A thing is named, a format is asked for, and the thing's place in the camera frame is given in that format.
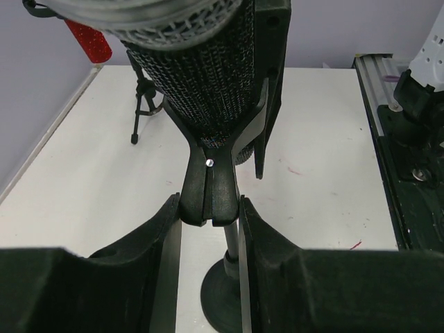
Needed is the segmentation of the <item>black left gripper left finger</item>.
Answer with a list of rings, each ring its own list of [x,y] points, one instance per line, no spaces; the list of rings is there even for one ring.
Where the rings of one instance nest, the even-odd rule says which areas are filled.
[[[1,251],[2,332],[174,332],[179,195],[89,257],[64,248]]]

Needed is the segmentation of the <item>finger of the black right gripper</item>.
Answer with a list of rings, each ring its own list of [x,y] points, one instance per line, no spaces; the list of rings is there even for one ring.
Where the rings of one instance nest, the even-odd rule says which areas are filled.
[[[263,131],[254,141],[255,174],[264,175],[266,145],[282,105],[282,84],[287,36],[291,21],[291,2],[255,2],[255,79],[260,87],[268,79],[268,101]]]

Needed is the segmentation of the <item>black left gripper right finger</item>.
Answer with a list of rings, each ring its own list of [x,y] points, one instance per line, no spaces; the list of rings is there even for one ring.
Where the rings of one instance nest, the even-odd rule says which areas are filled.
[[[442,332],[443,255],[305,250],[239,207],[244,332]]]

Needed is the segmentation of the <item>black glitter microphone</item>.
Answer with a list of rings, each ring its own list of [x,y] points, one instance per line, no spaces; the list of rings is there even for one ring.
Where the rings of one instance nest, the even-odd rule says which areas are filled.
[[[255,97],[253,1],[48,1],[118,38],[197,140],[224,145]]]

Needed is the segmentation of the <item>black round-base stand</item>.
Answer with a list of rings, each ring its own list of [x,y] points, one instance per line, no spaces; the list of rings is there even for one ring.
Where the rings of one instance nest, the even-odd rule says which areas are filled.
[[[265,79],[257,105],[238,123],[225,144],[218,148],[199,144],[172,107],[164,103],[164,109],[190,148],[179,202],[180,219],[198,227],[211,220],[213,226],[222,227],[225,232],[228,249],[223,259],[206,273],[200,289],[203,313],[217,332],[242,331],[237,229],[241,196],[237,186],[235,160],[249,143],[253,143],[256,176],[262,178],[268,92],[268,80]]]

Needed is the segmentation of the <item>black tripod shock-mount stand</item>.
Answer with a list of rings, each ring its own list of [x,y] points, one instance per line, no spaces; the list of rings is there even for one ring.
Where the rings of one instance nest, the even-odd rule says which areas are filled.
[[[56,12],[52,11],[50,8],[46,7],[43,4],[40,4],[33,0],[23,0],[22,5],[27,10],[27,12],[37,18],[57,18],[65,22],[67,18],[64,18],[63,16],[57,14]],[[127,51],[127,56],[130,61],[130,65],[133,68],[133,71],[135,72],[135,75],[137,77],[137,86],[136,86],[136,99],[137,99],[137,105],[135,109],[135,124],[133,133],[130,138],[131,144],[137,144],[138,143],[138,128],[139,128],[139,118],[141,116],[153,116],[157,114],[162,109],[162,104],[160,103],[158,106],[154,103],[154,98],[157,94],[155,85],[153,81],[147,79],[145,77],[142,67],[136,62],[136,60],[129,54]]]

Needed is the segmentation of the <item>red glitter microphone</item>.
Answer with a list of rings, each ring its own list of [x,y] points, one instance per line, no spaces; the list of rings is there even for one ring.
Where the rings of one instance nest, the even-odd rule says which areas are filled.
[[[112,57],[112,49],[102,32],[68,19],[65,24],[92,64],[103,64]]]

